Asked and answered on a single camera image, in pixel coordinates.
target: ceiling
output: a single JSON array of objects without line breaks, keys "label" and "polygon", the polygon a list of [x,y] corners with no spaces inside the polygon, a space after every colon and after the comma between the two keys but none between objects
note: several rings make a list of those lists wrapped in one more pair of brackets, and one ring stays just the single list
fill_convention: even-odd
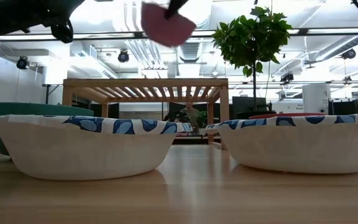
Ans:
[{"label": "ceiling", "polygon": [[[166,5],[167,0],[157,2]],[[103,2],[86,0],[71,15],[74,31],[76,34],[80,34],[140,30],[140,4],[141,0]],[[189,0],[185,6],[181,9],[180,14],[197,23],[202,29],[213,30],[220,22],[230,22],[241,15],[252,17],[249,12],[254,6],[254,0]],[[351,0],[259,0],[258,6],[272,8],[273,12],[283,12],[287,16],[288,23],[294,28],[358,27],[358,9],[351,4]],[[32,27],[30,30],[32,34],[50,33],[49,29],[43,26]],[[294,81],[343,80],[349,74],[353,75],[353,80],[358,80],[358,45],[352,46],[357,53],[354,59],[344,62],[343,59],[337,58],[337,55],[333,55],[328,60],[312,64],[313,68],[311,69],[307,69],[309,65],[305,65],[305,60],[312,60],[316,53],[326,50],[332,44],[340,47],[351,38],[356,38],[356,36],[292,37],[288,45],[282,47],[280,55],[277,55],[280,65],[272,63],[269,66],[269,63],[264,63],[264,72],[257,77],[257,81],[280,81],[280,77],[288,72],[294,74]],[[252,91],[248,90],[252,86],[238,84],[238,82],[250,81],[250,78],[242,75],[241,68],[235,70],[233,66],[225,64],[219,49],[214,49],[211,44],[211,39],[191,39],[189,42],[193,44],[189,45],[190,47],[197,45],[200,48],[194,53],[198,57],[196,64],[183,64],[183,60],[180,58],[184,55],[183,47],[167,48],[149,40],[82,40],[76,41],[71,46],[80,45],[82,49],[88,48],[90,45],[93,46],[98,52],[97,59],[102,61],[103,65],[114,72],[118,78],[142,78],[144,75],[153,78],[153,76],[162,73],[164,75],[160,77],[170,78],[228,77],[229,82],[233,83],[230,86],[231,96],[252,95]],[[61,45],[58,42],[4,42],[2,47],[48,49],[59,55],[58,51]],[[126,63],[120,63],[117,59],[121,49],[129,51],[129,61]],[[147,62],[139,62],[136,57],[149,58],[150,62],[154,64],[154,69],[145,71]],[[73,51],[71,51],[71,58],[75,58]],[[156,63],[158,68],[166,68],[166,70],[156,70]],[[97,70],[89,70],[84,68],[85,66],[84,63],[72,65],[74,69],[69,71],[69,77],[99,76]],[[298,93],[301,91],[301,86],[288,85],[285,89]],[[342,90],[343,87],[344,85],[332,85],[335,90],[333,94],[342,97],[345,92]],[[352,87],[353,91],[358,91],[358,85]],[[268,90],[265,85],[258,85],[258,88],[264,90],[263,96],[266,95],[271,99],[278,98],[277,92],[283,89],[280,85],[270,85]]]}]

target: tree trunk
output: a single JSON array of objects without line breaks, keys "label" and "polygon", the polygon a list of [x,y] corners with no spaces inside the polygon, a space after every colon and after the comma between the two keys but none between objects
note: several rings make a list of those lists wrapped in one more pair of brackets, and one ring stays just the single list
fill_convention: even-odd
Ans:
[{"label": "tree trunk", "polygon": [[256,61],[252,66],[252,83],[254,84],[254,111],[258,110],[258,105],[256,105]]}]

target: potted tree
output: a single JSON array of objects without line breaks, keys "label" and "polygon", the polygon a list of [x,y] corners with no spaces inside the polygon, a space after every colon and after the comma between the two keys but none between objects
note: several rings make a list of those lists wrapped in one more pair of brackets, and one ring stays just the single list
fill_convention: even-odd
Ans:
[{"label": "potted tree", "polygon": [[292,30],[284,14],[272,13],[269,8],[256,6],[251,10],[251,15],[256,18],[240,16],[229,24],[221,22],[221,28],[212,35],[214,46],[221,49],[224,60],[234,65],[235,69],[243,67],[242,72],[246,77],[252,76],[253,112],[245,113],[246,117],[241,119],[263,113],[257,111],[256,73],[263,73],[262,62],[280,63],[275,54],[280,52],[280,47],[287,45],[290,38],[288,31]]}]

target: green bowl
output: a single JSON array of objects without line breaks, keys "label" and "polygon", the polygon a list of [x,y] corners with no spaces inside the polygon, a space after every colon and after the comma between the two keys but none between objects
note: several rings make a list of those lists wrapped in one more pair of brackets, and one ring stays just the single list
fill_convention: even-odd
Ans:
[{"label": "green bowl", "polygon": [[[61,116],[93,116],[93,111],[63,105],[44,105],[38,103],[0,103],[0,116],[19,115],[61,115]],[[9,156],[0,138],[0,153]]]}]

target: white paper bowl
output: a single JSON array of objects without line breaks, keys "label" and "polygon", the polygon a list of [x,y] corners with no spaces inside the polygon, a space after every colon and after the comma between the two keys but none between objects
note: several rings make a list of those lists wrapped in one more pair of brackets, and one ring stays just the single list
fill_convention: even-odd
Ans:
[{"label": "white paper bowl", "polygon": [[284,172],[358,172],[358,114],[274,117],[212,124],[233,159],[245,166]]},{"label": "white paper bowl", "polygon": [[126,177],[161,164],[190,124],[83,116],[0,116],[0,137],[23,173],[41,179]]}]

